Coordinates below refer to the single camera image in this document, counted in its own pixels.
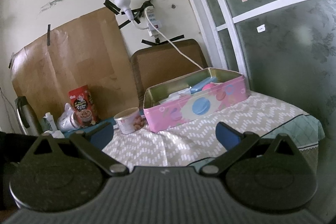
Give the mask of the white framed glass door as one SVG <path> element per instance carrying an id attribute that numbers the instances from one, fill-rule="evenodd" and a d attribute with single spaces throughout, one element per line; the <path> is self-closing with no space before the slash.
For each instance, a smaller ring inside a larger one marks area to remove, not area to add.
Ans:
<path id="1" fill-rule="evenodd" d="M 335 0 L 190 0 L 213 65 L 298 106 L 335 138 Z"/>

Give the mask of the small white bottle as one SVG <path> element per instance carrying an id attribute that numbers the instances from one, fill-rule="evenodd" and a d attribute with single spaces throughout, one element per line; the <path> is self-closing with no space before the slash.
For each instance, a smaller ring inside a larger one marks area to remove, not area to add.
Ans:
<path id="1" fill-rule="evenodd" d="M 65 138 L 64 134 L 60 130 L 58 130 L 58 128 L 56 127 L 56 123 L 51 113 L 46 113 L 43 118 L 45 119 L 46 127 L 47 127 L 47 129 L 43 133 L 44 135 L 50 134 L 55 139 Z"/>

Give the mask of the white snack tub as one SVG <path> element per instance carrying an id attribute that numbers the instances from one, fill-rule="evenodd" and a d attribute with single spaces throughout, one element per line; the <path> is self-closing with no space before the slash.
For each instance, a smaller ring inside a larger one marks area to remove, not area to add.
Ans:
<path id="1" fill-rule="evenodd" d="M 145 125 L 138 107 L 129 108 L 116 114 L 114 120 L 124 135 L 132 134 Z"/>

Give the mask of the white light bulb socket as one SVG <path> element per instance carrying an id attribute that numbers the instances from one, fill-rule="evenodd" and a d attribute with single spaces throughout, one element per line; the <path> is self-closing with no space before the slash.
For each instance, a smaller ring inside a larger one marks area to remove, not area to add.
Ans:
<path id="1" fill-rule="evenodd" d="M 114 0 L 114 4 L 125 13 L 130 21 L 134 20 L 134 16 L 130 8 L 131 0 Z"/>

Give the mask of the white plastic bag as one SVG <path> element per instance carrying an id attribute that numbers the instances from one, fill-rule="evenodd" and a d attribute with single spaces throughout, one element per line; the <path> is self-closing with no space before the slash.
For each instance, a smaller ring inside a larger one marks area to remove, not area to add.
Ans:
<path id="1" fill-rule="evenodd" d="M 57 128 L 62 132 L 69 132 L 80 128 L 80 123 L 76 116 L 76 112 L 71 104 L 64 105 L 64 112 L 57 120 Z"/>

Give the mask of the brown chair back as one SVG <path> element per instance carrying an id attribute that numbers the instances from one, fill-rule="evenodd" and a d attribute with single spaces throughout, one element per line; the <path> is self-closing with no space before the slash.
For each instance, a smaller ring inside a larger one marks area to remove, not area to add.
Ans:
<path id="1" fill-rule="evenodd" d="M 198 65 L 202 68 L 208 67 L 201 47 L 196 40 L 181 40 L 174 44 L 196 64 L 183 57 L 169 43 L 141 49 L 131 56 L 130 65 L 137 88 L 139 107 L 143 105 L 144 95 L 148 88 L 196 72 L 199 70 Z"/>

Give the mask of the teal blue mat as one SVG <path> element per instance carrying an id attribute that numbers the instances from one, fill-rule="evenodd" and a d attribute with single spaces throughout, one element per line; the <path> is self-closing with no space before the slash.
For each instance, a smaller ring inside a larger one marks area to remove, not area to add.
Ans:
<path id="1" fill-rule="evenodd" d="M 84 131 L 86 134 L 94 131 L 94 130 L 97 130 L 103 126 L 106 126 L 107 124 L 111 124 L 113 126 L 115 126 L 117 123 L 116 121 L 113 119 L 113 118 L 108 118 L 106 120 L 101 120 L 98 124 L 96 125 L 93 125 L 93 126 L 90 126 L 90 127 L 86 127 L 86 128 L 79 128 L 79 129 L 76 129 L 76 130 L 72 130 L 72 131 L 68 131 L 68 132 L 65 132 L 63 135 L 68 138 L 70 137 L 71 134 L 75 133 L 76 131 L 78 130 L 82 130 Z"/>

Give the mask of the pink macaron tin box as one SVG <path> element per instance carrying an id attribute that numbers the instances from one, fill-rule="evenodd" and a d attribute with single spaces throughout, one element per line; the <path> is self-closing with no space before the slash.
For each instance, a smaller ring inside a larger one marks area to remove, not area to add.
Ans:
<path id="1" fill-rule="evenodd" d="M 159 104 L 169 94 L 190 88 L 207 77 L 216 77 L 216 87 Z M 150 130 L 159 132 L 223 110 L 249 97 L 243 74 L 206 68 L 157 84 L 146 90 L 143 111 Z"/>

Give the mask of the blue white tissue pack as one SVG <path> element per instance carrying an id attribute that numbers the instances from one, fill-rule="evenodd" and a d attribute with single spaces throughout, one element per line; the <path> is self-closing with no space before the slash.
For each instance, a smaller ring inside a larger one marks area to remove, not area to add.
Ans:
<path id="1" fill-rule="evenodd" d="M 169 94 L 167 98 L 160 100 L 159 104 L 161 105 L 167 102 L 175 101 L 184 96 L 189 96 L 189 95 L 191 95 L 191 88 L 185 88 L 185 89 Z"/>

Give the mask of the patterned beige tablecloth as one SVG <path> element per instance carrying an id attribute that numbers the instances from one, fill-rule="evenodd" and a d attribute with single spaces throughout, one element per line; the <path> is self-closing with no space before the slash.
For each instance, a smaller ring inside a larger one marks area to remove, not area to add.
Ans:
<path id="1" fill-rule="evenodd" d="M 284 101 L 251 92 L 247 100 L 166 131 L 153 133 L 149 126 L 124 135 L 114 132 L 103 152 L 129 169 L 134 166 L 200 165 L 226 150 L 215 136 L 219 122 L 240 133 L 251 131 L 262 138 L 288 134 L 313 169 L 317 168 L 318 143 L 325 137 L 321 122 Z"/>

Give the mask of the large brown cardboard sheet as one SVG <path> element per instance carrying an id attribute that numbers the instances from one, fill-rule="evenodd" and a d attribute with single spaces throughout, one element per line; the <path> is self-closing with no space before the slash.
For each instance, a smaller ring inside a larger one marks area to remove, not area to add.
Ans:
<path id="1" fill-rule="evenodd" d="M 117 20 L 107 8 L 63 24 L 14 55 L 11 82 L 38 117 L 59 118 L 68 93 L 88 86 L 101 119 L 139 104 Z"/>

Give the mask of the red cocoa box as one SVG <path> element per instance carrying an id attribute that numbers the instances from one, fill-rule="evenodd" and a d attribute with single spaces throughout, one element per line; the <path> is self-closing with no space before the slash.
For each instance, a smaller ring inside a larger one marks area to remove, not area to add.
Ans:
<path id="1" fill-rule="evenodd" d="M 75 111 L 76 118 L 82 127 L 93 126 L 100 121 L 87 85 L 69 91 L 68 96 Z"/>

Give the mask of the white power strip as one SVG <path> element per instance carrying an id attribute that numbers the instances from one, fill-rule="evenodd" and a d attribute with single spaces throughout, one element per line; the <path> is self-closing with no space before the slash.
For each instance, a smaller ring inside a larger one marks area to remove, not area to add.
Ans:
<path id="1" fill-rule="evenodd" d="M 149 36 L 157 38 L 159 37 L 159 32 L 158 30 L 160 30 L 162 28 L 162 23 L 160 20 L 157 19 L 156 15 L 155 15 L 155 9 L 153 6 L 149 6 L 144 10 L 144 14 L 146 17 L 146 21 L 147 21 L 147 30 L 149 33 Z"/>

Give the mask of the pink fluffy soft ball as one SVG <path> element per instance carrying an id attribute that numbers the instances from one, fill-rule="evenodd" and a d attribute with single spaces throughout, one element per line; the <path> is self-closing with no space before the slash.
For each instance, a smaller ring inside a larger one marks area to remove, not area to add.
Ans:
<path id="1" fill-rule="evenodd" d="M 216 87 L 216 85 L 217 85 L 216 83 L 208 83 L 204 87 L 202 87 L 202 91 Z"/>

